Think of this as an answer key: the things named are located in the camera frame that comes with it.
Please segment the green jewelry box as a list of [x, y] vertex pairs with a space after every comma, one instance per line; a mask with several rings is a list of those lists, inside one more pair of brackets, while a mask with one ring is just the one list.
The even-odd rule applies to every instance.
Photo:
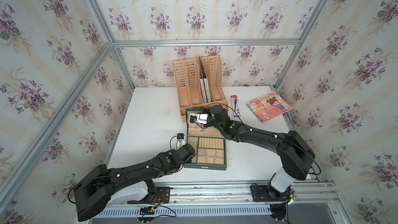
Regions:
[[214, 127], [206, 124], [190, 123], [191, 114], [203, 114], [199, 109], [186, 110], [186, 141], [195, 150], [192, 163], [185, 168], [225, 171], [227, 169], [226, 139]]

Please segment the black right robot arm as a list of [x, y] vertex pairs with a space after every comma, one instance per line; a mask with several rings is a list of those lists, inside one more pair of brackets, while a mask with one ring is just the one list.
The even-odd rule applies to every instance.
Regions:
[[207, 125], [237, 143], [252, 144], [279, 155], [282, 168], [272, 177], [268, 191], [285, 193], [297, 180], [305, 180], [315, 163], [316, 155], [296, 131], [276, 133], [251, 127], [242, 121], [232, 120], [222, 104], [203, 109], [208, 115]]

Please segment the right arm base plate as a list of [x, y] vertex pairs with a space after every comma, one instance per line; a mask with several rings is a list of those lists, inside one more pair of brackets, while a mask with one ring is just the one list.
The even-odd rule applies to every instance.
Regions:
[[279, 192], [270, 184], [258, 185], [251, 184], [250, 192], [254, 202], [289, 202], [294, 195], [294, 190], [291, 187], [284, 192]]

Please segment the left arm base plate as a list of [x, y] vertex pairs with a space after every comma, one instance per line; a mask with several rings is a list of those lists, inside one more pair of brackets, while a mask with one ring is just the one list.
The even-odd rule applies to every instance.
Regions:
[[127, 201], [127, 204], [168, 204], [170, 202], [171, 187], [157, 187], [156, 191], [150, 191], [147, 196], [139, 201]]

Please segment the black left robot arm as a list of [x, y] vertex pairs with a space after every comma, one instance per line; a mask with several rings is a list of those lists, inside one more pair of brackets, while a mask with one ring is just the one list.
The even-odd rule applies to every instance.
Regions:
[[194, 148], [185, 144], [178, 150], [161, 152], [150, 160], [132, 166], [109, 169], [101, 164], [95, 167], [71, 190], [78, 221], [84, 222], [98, 215], [120, 190], [142, 181], [172, 175], [194, 156]]

